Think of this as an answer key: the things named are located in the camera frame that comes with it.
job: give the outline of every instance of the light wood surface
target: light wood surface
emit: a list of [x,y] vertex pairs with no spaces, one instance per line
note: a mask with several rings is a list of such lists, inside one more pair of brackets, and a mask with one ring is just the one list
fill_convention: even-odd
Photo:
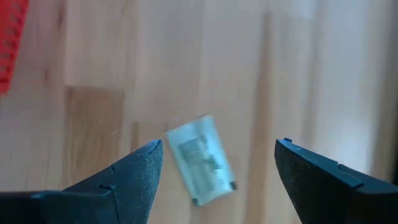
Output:
[[[160,138],[149,223],[300,223],[277,138],[391,176],[392,3],[31,0],[0,99],[0,190],[63,189]],[[203,114],[238,190],[198,208],[164,132]]]

